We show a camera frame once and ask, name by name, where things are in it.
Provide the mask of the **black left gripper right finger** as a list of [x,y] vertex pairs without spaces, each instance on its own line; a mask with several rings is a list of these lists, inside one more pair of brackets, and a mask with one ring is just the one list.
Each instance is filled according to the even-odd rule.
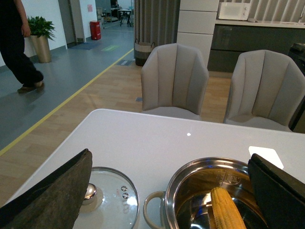
[[305,227],[305,184],[258,154],[248,161],[255,200],[270,229]]

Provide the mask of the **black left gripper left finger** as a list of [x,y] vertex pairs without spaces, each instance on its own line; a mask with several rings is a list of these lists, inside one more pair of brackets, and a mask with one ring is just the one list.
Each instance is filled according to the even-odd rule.
[[0,209],[2,229],[71,229],[91,176],[92,153],[84,149]]

